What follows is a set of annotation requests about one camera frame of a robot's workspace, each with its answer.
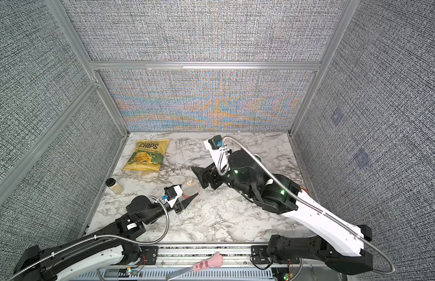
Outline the clear bottle red label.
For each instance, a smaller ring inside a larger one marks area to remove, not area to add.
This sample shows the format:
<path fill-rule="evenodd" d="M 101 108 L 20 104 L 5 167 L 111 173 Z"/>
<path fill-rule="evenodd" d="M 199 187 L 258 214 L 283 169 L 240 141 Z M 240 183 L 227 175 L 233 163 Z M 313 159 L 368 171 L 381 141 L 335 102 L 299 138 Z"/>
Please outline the clear bottle red label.
<path fill-rule="evenodd" d="M 187 199 L 199 192 L 200 185 L 196 179 L 192 177 L 187 177 L 181 186 L 182 197 Z"/>

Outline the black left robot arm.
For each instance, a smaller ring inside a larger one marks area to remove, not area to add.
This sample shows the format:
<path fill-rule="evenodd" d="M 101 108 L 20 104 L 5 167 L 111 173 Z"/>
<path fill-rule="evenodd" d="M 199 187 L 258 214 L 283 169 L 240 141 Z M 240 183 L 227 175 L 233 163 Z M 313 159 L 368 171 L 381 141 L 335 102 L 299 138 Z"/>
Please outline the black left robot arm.
<path fill-rule="evenodd" d="M 26 249 L 19 259 L 11 280 L 13 281 L 68 281 L 72 278 L 110 265 L 129 265 L 141 261 L 146 254 L 143 248 L 161 241 L 138 242 L 146 226 L 165 218 L 168 213 L 184 211 L 197 197 L 187 199 L 174 196 L 180 186 L 166 188 L 167 194 L 152 201 L 147 196 L 137 196 L 126 207 L 126 214 L 108 226 L 67 244 L 40 249 L 35 245 Z"/>

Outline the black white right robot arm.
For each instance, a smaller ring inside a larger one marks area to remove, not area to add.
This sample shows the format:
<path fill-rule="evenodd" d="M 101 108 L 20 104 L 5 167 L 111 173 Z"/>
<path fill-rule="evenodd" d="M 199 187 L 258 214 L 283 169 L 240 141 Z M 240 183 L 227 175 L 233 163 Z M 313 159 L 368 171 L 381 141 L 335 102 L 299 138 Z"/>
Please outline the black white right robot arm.
<path fill-rule="evenodd" d="M 274 263 L 313 259 L 345 275 L 373 269 L 372 254 L 359 240 L 337 223 L 298 202 L 297 197 L 309 204 L 314 201 L 296 182 L 282 174 L 275 175 L 278 179 L 275 182 L 262 169 L 260 161 L 258 156 L 251 157 L 241 149 L 229 153 L 229 169 L 218 172 L 212 163 L 207 167 L 193 167 L 192 171 L 203 188 L 227 185 L 264 211 L 291 218 L 314 232 L 314 236 L 305 238 L 272 235 L 266 252 Z"/>

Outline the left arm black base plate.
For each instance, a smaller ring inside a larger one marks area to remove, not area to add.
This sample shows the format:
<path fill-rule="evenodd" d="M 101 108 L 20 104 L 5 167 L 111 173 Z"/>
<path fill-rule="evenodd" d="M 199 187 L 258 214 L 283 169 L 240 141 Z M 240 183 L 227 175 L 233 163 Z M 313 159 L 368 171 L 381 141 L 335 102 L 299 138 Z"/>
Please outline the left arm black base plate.
<path fill-rule="evenodd" d="M 155 265 L 158 257 L 158 246 L 140 247 L 138 266 Z"/>

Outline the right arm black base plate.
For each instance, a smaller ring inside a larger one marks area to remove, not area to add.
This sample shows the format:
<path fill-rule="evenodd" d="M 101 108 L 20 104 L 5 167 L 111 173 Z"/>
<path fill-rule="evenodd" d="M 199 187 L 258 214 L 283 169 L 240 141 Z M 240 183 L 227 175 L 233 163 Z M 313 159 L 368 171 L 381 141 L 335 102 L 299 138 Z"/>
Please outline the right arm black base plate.
<path fill-rule="evenodd" d="M 267 270 L 272 265 L 285 265 L 289 270 L 292 270 L 293 266 L 301 264 L 299 258 L 284 259 L 278 256 L 270 256 L 267 253 L 266 245 L 252 245 L 250 247 L 249 260 L 251 264 L 259 270 Z"/>

